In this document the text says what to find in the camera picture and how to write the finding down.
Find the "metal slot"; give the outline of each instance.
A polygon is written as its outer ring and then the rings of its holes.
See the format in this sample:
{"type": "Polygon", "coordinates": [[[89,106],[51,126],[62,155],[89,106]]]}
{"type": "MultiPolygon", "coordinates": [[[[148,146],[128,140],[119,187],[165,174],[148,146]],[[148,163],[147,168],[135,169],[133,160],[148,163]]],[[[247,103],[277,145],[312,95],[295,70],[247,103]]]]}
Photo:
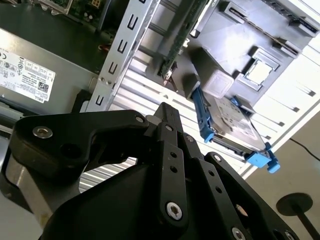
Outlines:
{"type": "Polygon", "coordinates": [[[128,23],[128,29],[131,29],[131,30],[133,30],[134,28],[135,28],[135,26],[136,26],[136,23],[137,23],[137,21],[138,21],[138,17],[136,17],[135,19],[135,15],[131,15],[131,17],[130,17],[130,20],[129,20],[129,23],[128,23]]]}
{"type": "Polygon", "coordinates": [[[121,53],[121,54],[124,53],[124,51],[125,51],[125,49],[126,49],[126,47],[127,47],[128,42],[126,41],[124,44],[123,44],[123,43],[124,43],[124,40],[121,40],[121,42],[120,42],[120,44],[119,44],[119,47],[118,47],[118,52],[121,53]]]}
{"type": "Polygon", "coordinates": [[[298,107],[296,107],[296,106],[295,106],[292,110],[293,110],[294,112],[296,112],[296,113],[300,111],[300,109],[299,109],[298,107]]]}
{"type": "Polygon", "coordinates": [[[316,93],[315,93],[314,91],[310,91],[310,92],[309,92],[309,95],[310,95],[311,97],[314,97],[314,96],[316,95],[316,93]]]}
{"type": "Polygon", "coordinates": [[[118,67],[118,64],[115,64],[115,62],[112,62],[109,68],[109,73],[112,75],[115,74],[117,67],[118,67]]]}
{"type": "Polygon", "coordinates": [[[100,95],[97,97],[95,104],[97,104],[98,106],[101,106],[102,102],[104,100],[104,97],[101,97],[100,95]]]}

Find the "blue plastic latch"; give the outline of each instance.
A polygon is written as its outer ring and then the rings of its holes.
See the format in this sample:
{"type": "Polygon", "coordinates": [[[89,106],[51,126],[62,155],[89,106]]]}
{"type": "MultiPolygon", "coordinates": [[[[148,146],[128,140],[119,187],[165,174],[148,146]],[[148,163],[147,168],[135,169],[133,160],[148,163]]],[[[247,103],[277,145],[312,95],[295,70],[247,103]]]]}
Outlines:
{"type": "Polygon", "coordinates": [[[258,168],[263,168],[267,163],[270,162],[270,158],[255,151],[251,153],[248,158],[246,158],[246,161],[254,166],[257,166],[258,168]]]}
{"type": "Polygon", "coordinates": [[[277,157],[271,151],[271,145],[269,142],[265,143],[265,150],[269,154],[269,157],[255,151],[246,157],[245,160],[258,168],[263,168],[265,165],[268,165],[268,172],[274,174],[280,169],[280,164],[278,163],[277,157]]]}
{"type": "Polygon", "coordinates": [[[271,151],[271,145],[269,142],[265,143],[265,150],[268,152],[271,161],[268,162],[268,172],[274,174],[276,171],[280,169],[280,164],[278,162],[277,157],[271,151]]]}
{"type": "Polygon", "coordinates": [[[211,129],[211,114],[203,101],[202,90],[198,87],[192,93],[192,100],[195,106],[196,118],[199,125],[200,136],[207,143],[214,138],[215,132],[211,129]]]}

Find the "screw hole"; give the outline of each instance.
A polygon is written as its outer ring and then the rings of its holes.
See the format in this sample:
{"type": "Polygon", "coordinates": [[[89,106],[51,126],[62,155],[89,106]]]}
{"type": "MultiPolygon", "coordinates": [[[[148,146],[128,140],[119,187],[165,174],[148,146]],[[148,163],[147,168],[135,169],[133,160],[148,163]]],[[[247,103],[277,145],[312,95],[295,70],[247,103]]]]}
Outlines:
{"type": "Polygon", "coordinates": [[[177,154],[175,154],[173,151],[172,152],[170,152],[170,155],[173,157],[173,158],[177,158],[177,154]]]}
{"type": "Polygon", "coordinates": [[[81,156],[81,149],[72,143],[65,143],[60,147],[60,151],[63,156],[69,159],[77,159],[81,156]]]}
{"type": "Polygon", "coordinates": [[[178,172],[178,170],[174,166],[171,166],[170,170],[175,174],[178,172]]]}
{"type": "Polygon", "coordinates": [[[220,187],[216,186],[216,187],[215,187],[215,190],[216,190],[218,193],[222,194],[222,190],[221,190],[220,187]]]}

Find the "motherboard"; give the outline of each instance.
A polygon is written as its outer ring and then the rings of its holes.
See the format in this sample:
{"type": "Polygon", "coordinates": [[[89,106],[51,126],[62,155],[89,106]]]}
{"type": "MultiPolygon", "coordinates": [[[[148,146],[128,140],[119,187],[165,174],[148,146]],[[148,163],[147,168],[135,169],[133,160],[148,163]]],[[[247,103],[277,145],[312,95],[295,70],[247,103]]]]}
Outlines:
{"type": "Polygon", "coordinates": [[[73,0],[69,14],[96,27],[106,0],[73,0]]]}

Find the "metal panel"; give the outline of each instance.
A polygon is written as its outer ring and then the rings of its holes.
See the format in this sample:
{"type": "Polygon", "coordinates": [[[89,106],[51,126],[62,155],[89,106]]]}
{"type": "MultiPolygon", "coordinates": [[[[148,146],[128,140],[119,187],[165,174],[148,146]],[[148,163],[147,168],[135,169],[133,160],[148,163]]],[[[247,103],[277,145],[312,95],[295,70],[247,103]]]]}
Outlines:
{"type": "MultiPolygon", "coordinates": [[[[161,41],[162,36],[152,30],[148,30],[148,32],[142,41],[143,46],[152,46],[154,44],[152,42],[153,40],[158,40],[156,41],[158,43],[161,41]]],[[[293,65],[280,76],[279,83],[277,82],[277,84],[278,87],[281,86],[281,88],[270,88],[266,92],[265,99],[259,100],[256,104],[255,108],[258,109],[258,113],[253,116],[253,122],[256,124],[257,129],[260,130],[260,134],[264,137],[263,139],[273,143],[274,151],[280,148],[288,138],[320,110],[320,91],[318,90],[320,84],[318,84],[319,81],[315,79],[316,77],[319,78],[320,67],[317,66],[317,64],[319,65],[318,61],[320,59],[319,52],[320,36],[318,35],[317,38],[312,39],[304,49],[301,57],[295,60],[292,63],[293,65]],[[289,96],[290,99],[295,101],[288,102],[286,98],[282,96],[289,96]],[[293,111],[292,108],[297,106],[299,107],[299,111],[293,111]]],[[[151,60],[152,57],[146,54],[145,49],[141,49],[141,51],[136,53],[110,110],[134,109],[144,115],[150,115],[155,112],[161,102],[167,102],[179,110],[184,131],[197,140],[203,154],[216,151],[220,153],[243,178],[247,178],[252,174],[257,168],[249,163],[245,163],[243,159],[235,155],[232,151],[215,143],[205,144],[203,142],[203,139],[199,135],[195,106],[191,101],[186,100],[181,95],[145,77],[146,67],[151,60]]],[[[126,163],[128,163],[128,165],[123,165],[123,167],[129,167],[135,164],[131,159],[126,163]]],[[[112,172],[108,169],[108,166],[104,166],[102,169],[98,168],[94,170],[92,175],[107,179],[116,174],[116,172],[122,171],[123,168],[113,167],[112,172]]]]}
{"type": "Polygon", "coordinates": [[[130,0],[86,112],[106,111],[141,44],[160,0],[130,0]]]}
{"type": "Polygon", "coordinates": [[[96,74],[81,68],[43,48],[0,29],[0,48],[15,53],[56,73],[50,100],[44,103],[0,87],[2,102],[16,103],[38,114],[70,113],[77,94],[87,90],[96,74]]]}

